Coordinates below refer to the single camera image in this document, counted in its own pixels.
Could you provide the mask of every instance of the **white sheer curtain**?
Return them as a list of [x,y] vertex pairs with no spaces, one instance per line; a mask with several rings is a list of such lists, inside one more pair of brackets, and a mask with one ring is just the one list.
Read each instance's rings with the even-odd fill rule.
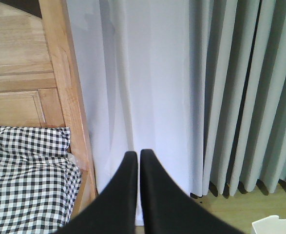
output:
[[191,153],[189,1],[67,4],[99,192],[127,150],[152,148],[189,194],[203,167]]

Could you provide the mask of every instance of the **curtain fold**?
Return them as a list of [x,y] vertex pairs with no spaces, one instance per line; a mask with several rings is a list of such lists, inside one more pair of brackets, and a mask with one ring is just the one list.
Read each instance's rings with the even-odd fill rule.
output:
[[218,1],[213,9],[203,195],[210,182],[234,195],[239,182],[250,192],[259,179],[273,193],[286,181],[286,1]]

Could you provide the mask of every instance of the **gingham bedsheet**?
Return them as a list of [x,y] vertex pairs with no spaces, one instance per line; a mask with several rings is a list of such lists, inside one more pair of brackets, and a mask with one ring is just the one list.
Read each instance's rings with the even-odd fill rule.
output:
[[0,234],[47,234],[65,225],[81,182],[67,157],[0,150]]

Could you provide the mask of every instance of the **wood grain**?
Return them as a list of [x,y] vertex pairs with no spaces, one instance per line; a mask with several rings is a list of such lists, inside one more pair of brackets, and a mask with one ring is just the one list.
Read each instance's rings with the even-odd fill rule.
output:
[[46,71],[46,63],[51,60],[41,19],[0,3],[0,67],[36,64],[36,71]]
[[0,76],[0,92],[56,88],[53,73]]
[[37,91],[0,93],[0,125],[41,127],[45,122]]
[[71,150],[88,171],[90,191],[84,196],[91,201],[97,194],[95,172],[66,1],[39,3],[65,124],[72,133]]
[[65,122],[57,89],[39,89],[38,92],[45,116],[45,122],[41,123],[42,127],[64,127]]
[[244,233],[251,233],[251,223],[270,215],[286,218],[286,192],[278,185],[274,194],[264,195],[259,188],[228,198],[222,195],[214,196],[211,192],[207,196],[195,199],[206,210],[221,220],[240,229]]

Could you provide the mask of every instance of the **wooden headboard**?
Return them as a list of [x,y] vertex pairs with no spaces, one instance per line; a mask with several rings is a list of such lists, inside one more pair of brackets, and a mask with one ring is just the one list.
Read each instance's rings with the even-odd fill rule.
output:
[[76,215],[97,193],[67,4],[39,3],[42,19],[0,3],[0,125],[70,127],[83,169]]

